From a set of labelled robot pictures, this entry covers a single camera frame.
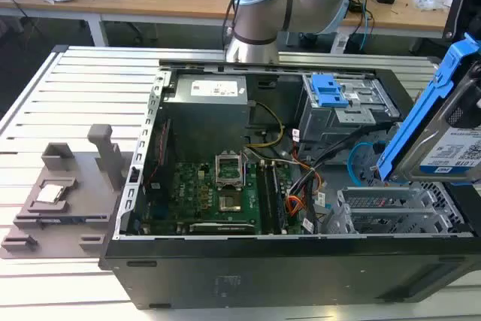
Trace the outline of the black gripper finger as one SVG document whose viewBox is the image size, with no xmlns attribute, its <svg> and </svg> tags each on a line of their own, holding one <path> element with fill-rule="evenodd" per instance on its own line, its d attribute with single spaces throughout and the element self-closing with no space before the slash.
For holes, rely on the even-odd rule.
<svg viewBox="0 0 481 321">
<path fill-rule="evenodd" d="M 455 102 L 447 123 L 458 129 L 475 129 L 480 126 L 480 88 L 469 88 Z"/>
</svg>

